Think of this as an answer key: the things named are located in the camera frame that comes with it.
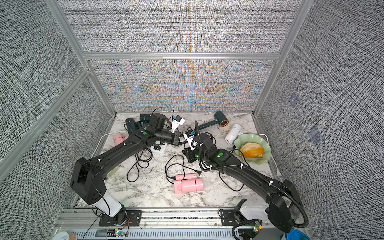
marble table surface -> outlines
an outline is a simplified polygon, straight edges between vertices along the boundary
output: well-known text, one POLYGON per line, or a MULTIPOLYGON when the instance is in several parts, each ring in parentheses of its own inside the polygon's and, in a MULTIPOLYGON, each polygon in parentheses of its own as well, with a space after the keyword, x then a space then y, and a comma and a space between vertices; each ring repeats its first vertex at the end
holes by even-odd
MULTIPOLYGON (((162 114, 167 117, 172 115, 172 113, 164 112, 162 112, 162 114)), ((180 131, 186 130, 189 126, 194 128, 195 121, 202 124, 214 119, 213 113, 175 113, 175 115, 177 114, 185 119, 185 123, 179 126, 180 131)), ((202 130, 202 132, 207 131, 213 134, 217 140, 217 148, 232 149, 232 147, 224 141, 224 138, 234 124, 242 126, 243 133, 257 133, 251 114, 225 113, 225 115, 230 121, 226 127, 218 127, 215 125, 202 130)), ((127 118, 134 118, 138 121, 139 113, 118 114, 110 132, 124 131, 125 119, 127 118)), ((128 136, 128 132, 123 132, 122 135, 126 137, 128 136)), ((114 146, 112 136, 113 134, 107 136, 102 152, 114 146)), ((121 168, 111 178, 105 181, 108 193, 126 207, 233 207, 243 198, 264 203, 264 200, 247 186, 244 186, 239 192, 234 192, 229 189, 220 180, 217 171, 203 172, 200 175, 204 182, 204 191, 175 194, 174 185, 166 180, 164 167, 172 156, 176 154, 182 155, 181 151, 183 149, 184 146, 168 145, 165 153, 154 154, 153 159, 149 162, 148 168, 139 168, 140 176, 138 180, 133 183, 128 182, 126 179, 128 170, 135 163, 135 157, 131 156, 119 165, 121 168)), ((170 163, 176 162, 182 163, 182 158, 175 157, 170 163)), ((190 164, 185 159, 185 162, 185 166, 200 170, 197 161, 190 164)), ((264 175, 273 177, 267 162, 262 165, 251 163, 251 167, 264 175)), ((186 169, 185 172, 192 173, 193 171, 186 169)), ((182 174, 182 167, 180 165, 172 166, 168 173, 169 176, 182 174)), ((134 168, 134 170, 130 172, 129 179, 132 180, 136 177, 137 170, 134 168)), ((242 186, 240 181, 232 177, 222 175, 222 178, 234 189, 239 189, 242 186)), ((90 206, 80 199, 76 207, 90 206)))

black mounting bracket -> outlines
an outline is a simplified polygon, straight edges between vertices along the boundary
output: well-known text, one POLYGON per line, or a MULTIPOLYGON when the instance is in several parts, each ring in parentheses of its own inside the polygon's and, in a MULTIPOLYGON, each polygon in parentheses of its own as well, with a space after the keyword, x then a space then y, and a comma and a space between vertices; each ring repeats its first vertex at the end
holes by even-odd
MULTIPOLYGON (((141 210, 126 210, 126 216, 129 218, 129 226, 130 227, 138 227, 140 225, 141 220, 141 210)), ((101 215, 102 219, 100 219, 99 226, 100 227, 116 227, 120 228, 122 226, 116 226, 110 221, 110 217, 107 214, 101 215)))

gray fabric wall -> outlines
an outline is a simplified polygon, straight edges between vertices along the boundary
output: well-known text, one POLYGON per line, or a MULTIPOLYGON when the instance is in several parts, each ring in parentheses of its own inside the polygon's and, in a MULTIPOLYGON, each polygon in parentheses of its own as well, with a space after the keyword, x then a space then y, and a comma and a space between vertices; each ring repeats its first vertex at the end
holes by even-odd
POLYGON ((382 1, 316 0, 257 116, 313 239, 382 239, 382 1))
POLYGON ((91 60, 116 111, 252 111, 271 60, 91 60))
POLYGON ((0 13, 1 162, 83 68, 43 0, 0 13))
POLYGON ((71 206, 74 163, 90 157, 110 115, 87 78, 0 185, 0 239, 49 239, 71 206))
POLYGON ((301 0, 59 0, 84 51, 280 52, 301 0))
MULTIPOLYGON (((1 1, 0 12, 1 161, 83 68, 43 0, 1 1)), ((0 239, 49 239, 75 197, 74 162, 90 157, 109 119, 84 80, 0 184, 0 239)))

dark green hair dryer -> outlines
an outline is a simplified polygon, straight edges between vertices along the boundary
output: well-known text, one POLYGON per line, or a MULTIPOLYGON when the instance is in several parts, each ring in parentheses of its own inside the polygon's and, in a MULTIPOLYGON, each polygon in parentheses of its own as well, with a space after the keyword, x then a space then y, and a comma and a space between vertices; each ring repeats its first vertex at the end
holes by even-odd
POLYGON ((217 111, 215 112, 215 120, 199 125, 199 130, 202 130, 215 124, 219 124, 220 127, 225 127, 226 125, 228 125, 228 123, 229 120, 226 118, 223 112, 217 111))

cable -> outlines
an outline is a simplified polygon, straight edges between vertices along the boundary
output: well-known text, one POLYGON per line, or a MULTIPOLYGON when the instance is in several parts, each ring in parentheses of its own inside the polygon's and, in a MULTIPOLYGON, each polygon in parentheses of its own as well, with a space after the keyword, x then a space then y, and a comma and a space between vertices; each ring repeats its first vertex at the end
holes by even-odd
POLYGON ((184 180, 184 178, 185 178, 185 170, 184 170, 184 168, 188 168, 188 169, 190 169, 190 170, 193 170, 193 171, 195 171, 195 172, 196 172, 197 174, 199 174, 199 175, 201 174, 201 171, 196 170, 196 169, 193 169, 193 168, 190 168, 190 167, 187 167, 187 166, 184 166, 184 163, 185 163, 184 156, 183 156, 183 155, 180 155, 180 154, 176 154, 176 155, 172 156, 172 157, 168 160, 168 162, 166 163, 165 168, 164 168, 165 173, 166 173, 166 179, 167 179, 168 182, 170 182, 170 183, 173 184, 173 182, 171 182, 171 181, 169 180, 169 178, 170 178, 170 179, 173 179, 173 180, 176 180, 176 177, 169 177, 169 176, 168 176, 168 169, 169 169, 170 167, 172 167, 173 165, 181 165, 181 166, 182 166, 182 169, 183 169, 183 179, 182 179, 182 180, 184 180), (169 165, 169 166, 167 167, 168 163, 169 163, 174 157, 176 157, 176 156, 180 156, 180 157, 183 158, 183 164, 180 164, 180 163, 173 163, 173 164, 171 164, 171 165, 169 165))
POLYGON ((206 132, 206 133, 209 134, 210 138, 212 139, 212 142, 215 140, 213 144, 216 144, 216 139, 214 138, 214 136, 210 132, 206 132))
POLYGON ((235 191, 235 192, 239 192, 243 189, 244 187, 244 184, 241 186, 241 188, 239 190, 235 190, 233 188, 231 188, 226 182, 224 182, 224 180, 221 178, 221 175, 220 175, 220 172, 218 173, 218 177, 221 179, 221 181, 223 181, 223 183, 225 183, 227 185, 227 187, 229 187, 232 191, 235 191))
POLYGON ((258 134, 258 136, 260 136, 260 135, 264 135, 266 137, 266 142, 269 144, 268 136, 265 134, 258 134))
POLYGON ((303 207, 291 195, 289 195, 283 189, 281 189, 281 188, 279 188, 279 187, 277 187, 277 186, 275 186, 273 184, 271 184, 271 187, 275 188, 277 191, 280 191, 284 196, 289 198, 289 200, 292 201, 292 203, 299 209, 299 211, 303 215, 304 222, 302 224, 294 223, 293 226, 297 227, 297 228, 305 228, 306 226, 308 226, 309 219, 308 219, 308 216, 307 216, 306 212, 304 211, 303 207))
POLYGON ((249 166, 249 163, 245 160, 244 153, 240 149, 237 149, 237 148, 233 149, 231 152, 233 152, 234 150, 241 152, 244 162, 249 166))
POLYGON ((247 224, 250 224, 250 223, 253 223, 253 222, 258 222, 259 220, 258 219, 252 219, 252 220, 249 220, 249 221, 246 221, 246 222, 242 222, 242 223, 239 223, 235 226, 233 226, 232 228, 232 235, 233 237, 236 239, 236 240, 240 240, 236 235, 235 235, 235 229, 237 229, 238 227, 240 226, 244 226, 244 225, 247 225, 247 224))
POLYGON ((125 225, 127 225, 127 223, 128 223, 128 229, 127 229, 127 233, 128 233, 128 230, 129 230, 129 221, 130 221, 130 220, 131 220, 130 218, 127 218, 127 220, 126 220, 126 222, 125 222, 125 224, 124 224, 124 227, 122 227, 121 230, 123 230, 123 229, 125 228, 125 225))
POLYGON ((100 172, 96 173, 95 176, 92 176, 92 170, 93 168, 95 167, 95 165, 93 165, 92 169, 91 169, 91 183, 92 183, 92 186, 96 189, 96 191, 99 193, 99 195, 101 196, 101 198, 104 200, 105 204, 107 205, 108 207, 108 216, 111 214, 111 209, 109 207, 109 204, 107 203, 107 201, 105 200, 105 198, 103 197, 103 195, 99 192, 99 190, 96 188, 95 184, 93 183, 93 178, 98 175, 100 172))
POLYGON ((96 217, 95 221, 93 221, 93 223, 89 226, 88 230, 84 233, 84 235, 83 235, 83 240, 84 240, 85 235, 87 235, 88 231, 91 229, 92 225, 96 222, 96 220, 97 220, 98 218, 99 218, 99 217, 96 217))
POLYGON ((95 208, 96 208, 96 212, 95 212, 95 211, 93 210, 93 206, 94 206, 94 205, 91 205, 91 209, 92 209, 93 214, 96 215, 97 217, 103 219, 103 218, 101 217, 101 216, 103 215, 103 211, 101 211, 98 207, 95 206, 95 208), (102 212, 102 213, 100 213, 100 215, 97 215, 97 211, 98 211, 98 210, 100 210, 100 211, 102 212))
POLYGON ((199 143, 201 143, 199 124, 197 121, 195 121, 195 136, 197 136, 199 143))
POLYGON ((91 158, 93 158, 93 156, 95 155, 96 150, 97 150, 97 148, 99 147, 100 142, 101 142, 101 139, 102 139, 103 137, 105 137, 105 136, 107 136, 107 135, 110 135, 110 134, 119 133, 119 132, 126 132, 126 131, 110 132, 110 133, 107 133, 107 134, 102 135, 101 138, 100 138, 100 140, 99 140, 99 143, 97 143, 97 146, 96 146, 96 148, 95 148, 95 151, 93 151, 93 153, 92 153, 91 158))
POLYGON ((173 113, 175 112, 175 107, 173 107, 173 106, 164 106, 164 107, 158 107, 158 108, 155 108, 155 110, 153 110, 152 114, 153 114, 156 110, 158 110, 158 109, 160 109, 160 108, 173 108, 172 116, 173 116, 173 113))
POLYGON ((140 170, 139 170, 139 167, 141 167, 141 168, 147 168, 147 167, 149 167, 149 162, 150 162, 150 161, 152 160, 152 158, 153 158, 153 153, 152 153, 152 151, 151 151, 150 148, 146 148, 146 149, 144 149, 143 151, 141 151, 140 156, 139 156, 138 153, 136 153, 136 154, 135 154, 135 158, 136 158, 136 162, 132 165, 132 167, 131 167, 131 168, 128 170, 128 172, 127 172, 127 181, 128 181, 128 182, 136 182, 137 179, 139 179, 139 176, 140 176, 140 170), (145 150, 147 150, 147 151, 149 152, 150 156, 149 156, 148 159, 141 159, 141 156, 143 155, 143 153, 144 153, 145 150), (146 167, 143 167, 143 166, 141 166, 141 165, 139 164, 139 162, 146 162, 148 165, 147 165, 146 167), (129 175, 129 172, 130 172, 130 171, 133 169, 133 167, 135 167, 135 166, 136 166, 136 169, 137 169, 137 178, 136 178, 135 180, 131 181, 131 180, 128 179, 128 175, 129 175))

